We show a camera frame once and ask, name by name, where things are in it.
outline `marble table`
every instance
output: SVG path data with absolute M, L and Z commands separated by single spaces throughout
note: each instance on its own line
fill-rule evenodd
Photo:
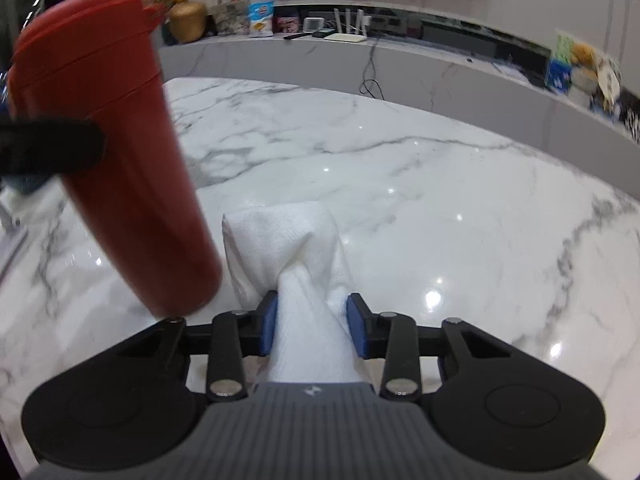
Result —
M 640 472 L 640 205 L 532 148 L 401 105 L 263 82 L 166 84 L 213 237 L 222 213 L 319 200 L 374 311 L 462 317 L 588 384 L 607 426 L 592 460 Z M 22 472 L 28 393 L 152 324 L 56 181 L 3 202 L 30 235 L 0 287 L 0 430 Z M 237 305 L 228 276 L 207 322 Z M 425 387 L 438 385 L 424 358 Z M 204 389 L 204 362 L 189 378 Z

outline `cloth fold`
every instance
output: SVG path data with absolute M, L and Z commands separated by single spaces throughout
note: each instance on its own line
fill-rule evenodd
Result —
M 225 214 L 226 260 L 243 308 L 278 291 L 268 381 L 370 381 L 356 355 L 345 301 L 351 273 L 331 213 L 317 202 L 254 207 Z

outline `snack bag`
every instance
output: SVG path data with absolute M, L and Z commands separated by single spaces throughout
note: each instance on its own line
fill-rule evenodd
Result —
M 249 6 L 249 34 L 257 38 L 273 36 L 273 1 Z

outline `power cord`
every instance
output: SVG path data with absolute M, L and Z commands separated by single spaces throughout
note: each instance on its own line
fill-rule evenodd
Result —
M 369 61 L 367 61 L 367 64 L 364 66 L 364 70 L 362 71 L 362 83 L 360 83 L 360 94 L 369 95 L 370 97 L 377 99 L 377 97 L 373 95 L 373 92 L 371 91 L 374 88 L 373 85 L 375 85 L 378 87 L 378 92 L 380 92 L 380 98 L 384 101 L 385 95 L 382 93 L 382 88 L 380 87 L 380 83 L 376 81 L 376 76 L 377 76 L 376 64 L 373 61 L 373 54 L 376 50 L 376 47 L 378 46 L 378 41 L 380 41 L 380 37 L 376 38 L 375 43 L 371 45 L 371 49 L 369 50 Z M 371 69 L 371 77 L 367 77 L 367 72 L 369 71 L 369 68 Z

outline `gold pot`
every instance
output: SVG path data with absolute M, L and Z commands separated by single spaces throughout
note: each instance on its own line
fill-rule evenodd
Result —
M 207 7 L 200 2 L 181 2 L 169 10 L 169 32 L 180 43 L 199 40 L 204 34 Z

